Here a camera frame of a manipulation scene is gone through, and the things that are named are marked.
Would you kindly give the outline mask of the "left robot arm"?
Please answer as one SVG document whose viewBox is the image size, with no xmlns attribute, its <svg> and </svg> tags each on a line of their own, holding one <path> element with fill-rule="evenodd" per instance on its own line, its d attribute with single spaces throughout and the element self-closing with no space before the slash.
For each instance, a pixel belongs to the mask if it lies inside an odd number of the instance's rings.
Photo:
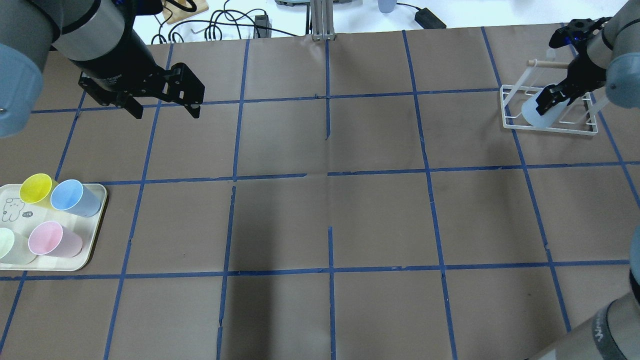
<svg viewBox="0 0 640 360">
<path fill-rule="evenodd" d="M 138 98 L 185 107 L 198 119 L 205 85 L 185 63 L 164 69 L 135 32 L 137 16 L 163 11 L 162 0 L 3 0 L 0 40 L 0 136 L 21 132 L 44 80 L 51 49 L 80 70 L 78 85 L 99 105 L 143 116 Z"/>
</svg>

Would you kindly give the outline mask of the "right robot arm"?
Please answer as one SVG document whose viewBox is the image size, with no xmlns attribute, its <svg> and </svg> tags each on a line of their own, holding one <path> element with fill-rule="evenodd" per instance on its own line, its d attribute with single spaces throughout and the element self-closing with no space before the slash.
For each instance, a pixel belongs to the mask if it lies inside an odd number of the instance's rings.
<svg viewBox="0 0 640 360">
<path fill-rule="evenodd" d="M 558 84 L 549 84 L 522 105 L 530 125 L 546 128 L 574 100 L 605 89 L 623 109 L 639 107 L 639 2 L 629 0 L 611 18 L 582 25 L 579 19 L 551 36 L 549 46 L 572 44 L 578 56 Z M 535 360 L 637 360 L 640 357 L 639 231 L 630 242 L 630 291 L 597 310 L 562 338 L 533 355 Z"/>
</svg>

